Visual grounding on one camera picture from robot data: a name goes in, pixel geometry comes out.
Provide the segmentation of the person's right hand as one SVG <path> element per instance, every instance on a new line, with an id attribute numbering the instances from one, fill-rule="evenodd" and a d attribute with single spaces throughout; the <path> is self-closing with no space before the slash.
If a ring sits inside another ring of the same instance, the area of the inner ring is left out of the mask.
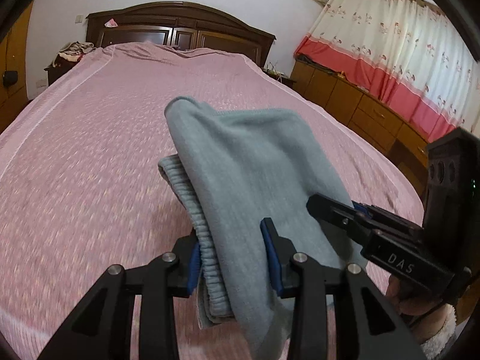
<path id="1" fill-rule="evenodd" d="M 437 305 L 444 304 L 439 297 L 404 282 L 394 275 L 389 277 L 385 296 L 399 314 L 412 316 L 427 314 Z"/>

